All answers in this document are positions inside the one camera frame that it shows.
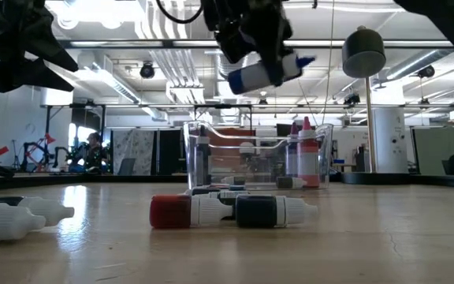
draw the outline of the wooden table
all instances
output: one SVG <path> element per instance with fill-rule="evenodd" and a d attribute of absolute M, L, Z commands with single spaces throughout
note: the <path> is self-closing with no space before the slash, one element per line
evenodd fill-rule
<path fill-rule="evenodd" d="M 320 208 L 279 230 L 152 230 L 150 198 L 185 185 L 0 191 L 74 206 L 73 219 L 0 243 L 0 283 L 454 283 L 454 189 L 350 186 L 280 192 Z"/>

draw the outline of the gray lamp shade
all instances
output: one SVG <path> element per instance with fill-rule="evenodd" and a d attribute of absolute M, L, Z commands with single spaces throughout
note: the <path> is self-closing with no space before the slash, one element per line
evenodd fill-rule
<path fill-rule="evenodd" d="M 360 28 L 344 41 L 343 71 L 349 77 L 371 77 L 381 71 L 385 63 L 385 46 L 377 32 Z"/>

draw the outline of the wire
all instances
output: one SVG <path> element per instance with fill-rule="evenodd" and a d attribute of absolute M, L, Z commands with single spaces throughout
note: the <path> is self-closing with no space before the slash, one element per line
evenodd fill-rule
<path fill-rule="evenodd" d="M 314 125 L 316 125 L 318 127 L 318 123 L 316 122 L 316 118 L 314 118 L 313 110 L 311 110 L 311 106 L 309 105 L 309 102 L 307 101 L 306 92 L 304 92 L 303 85 L 300 84 L 300 79 L 297 79 L 297 82 L 299 83 L 300 91 L 303 93 L 304 99 L 306 100 L 307 107 L 309 107 L 309 112 L 311 113 L 311 117 L 314 120 Z"/>
<path fill-rule="evenodd" d="M 322 124 L 325 122 L 325 114 L 327 111 L 327 101 L 329 100 L 329 87 L 330 87 L 330 70 L 331 70 L 331 63 L 332 63 L 332 41 L 334 39 L 334 15 L 335 15 L 335 9 L 334 7 L 336 6 L 336 0 L 332 0 L 332 24 L 330 25 L 330 53 L 329 53 L 329 71 L 327 73 L 327 89 L 326 89 L 326 97 L 325 97 L 325 106 L 323 107 L 323 118 L 322 118 Z"/>
<path fill-rule="evenodd" d="M 172 20 L 173 22 L 175 22 L 177 24 L 190 24 L 193 21 L 195 21 L 203 12 L 203 4 L 201 3 L 201 6 L 197 10 L 197 12 L 194 14 L 194 16 L 192 16 L 191 18 L 186 19 L 186 20 L 181 20 L 181 19 L 175 18 L 173 15 L 168 13 L 166 11 L 166 9 L 164 9 L 164 7 L 162 6 L 161 0 L 155 0 L 155 1 L 157 2 L 157 6 L 161 10 L 161 12 L 164 14 L 164 16 L 166 16 L 168 19 Z"/>

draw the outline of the chair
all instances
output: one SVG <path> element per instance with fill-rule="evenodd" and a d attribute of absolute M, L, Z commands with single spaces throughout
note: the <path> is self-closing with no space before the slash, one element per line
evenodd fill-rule
<path fill-rule="evenodd" d="M 447 175 L 450 175 L 451 171 L 449 169 L 449 161 L 448 160 L 442 160 L 441 163 L 442 163 L 442 167 L 445 169 L 445 173 Z"/>
<path fill-rule="evenodd" d="M 132 169 L 134 168 L 135 162 L 136 162 L 136 159 L 134 159 L 134 158 L 122 159 L 120 169 L 118 169 L 118 175 L 132 176 Z"/>

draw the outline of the red bottle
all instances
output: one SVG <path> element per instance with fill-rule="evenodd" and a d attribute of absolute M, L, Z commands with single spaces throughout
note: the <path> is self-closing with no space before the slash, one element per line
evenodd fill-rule
<path fill-rule="evenodd" d="M 233 214 L 232 206 L 218 199 L 187 195 L 157 195 L 150 204 L 150 224 L 155 229 L 180 229 L 217 225 Z"/>
<path fill-rule="evenodd" d="M 320 168 L 318 164 L 318 141 L 311 129 L 309 118 L 304 118 L 303 129 L 299 131 L 299 178 L 306 184 L 305 188 L 318 188 L 320 186 Z"/>

